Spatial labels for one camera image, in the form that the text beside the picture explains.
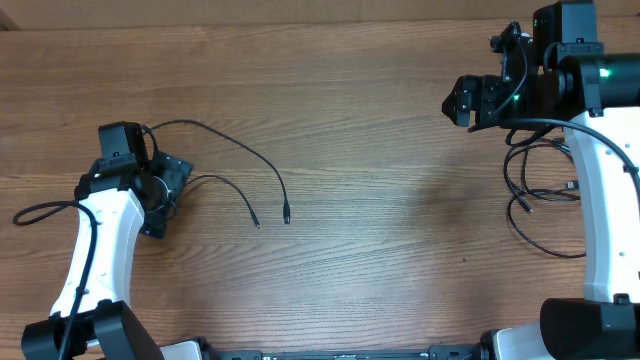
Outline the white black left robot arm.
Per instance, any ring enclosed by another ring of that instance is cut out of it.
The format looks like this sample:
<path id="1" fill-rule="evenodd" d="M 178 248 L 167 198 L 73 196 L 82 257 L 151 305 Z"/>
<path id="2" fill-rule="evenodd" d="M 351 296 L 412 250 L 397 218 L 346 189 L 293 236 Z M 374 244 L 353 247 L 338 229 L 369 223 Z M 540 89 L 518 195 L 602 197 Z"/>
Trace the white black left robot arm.
<path id="1" fill-rule="evenodd" d="M 106 359 L 202 359 L 197 340 L 159 346 L 129 306 L 132 264 L 140 232 L 162 237 L 165 206 L 185 174 L 163 174 L 147 153 L 146 128 L 120 122 L 99 128 L 102 155 L 81 176 L 71 201 L 37 205 L 43 218 L 75 208 L 77 240 L 64 287 L 48 319 L 25 327 L 24 356 L 73 359 L 99 346 Z"/>

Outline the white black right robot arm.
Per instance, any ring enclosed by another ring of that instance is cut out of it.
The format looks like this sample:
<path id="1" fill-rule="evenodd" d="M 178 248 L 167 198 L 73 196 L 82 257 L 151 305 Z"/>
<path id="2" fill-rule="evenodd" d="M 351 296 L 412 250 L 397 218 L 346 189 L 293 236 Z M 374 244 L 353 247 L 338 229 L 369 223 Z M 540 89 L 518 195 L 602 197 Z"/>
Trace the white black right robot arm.
<path id="1" fill-rule="evenodd" d="M 639 58 L 606 54 L 591 1 L 559 1 L 489 40 L 499 75 L 460 77 L 442 104 L 476 132 L 528 131 L 526 155 L 561 129 L 586 235 L 584 294 L 550 298 L 530 324 L 475 345 L 432 346 L 432 359 L 635 359 L 639 355 Z"/>

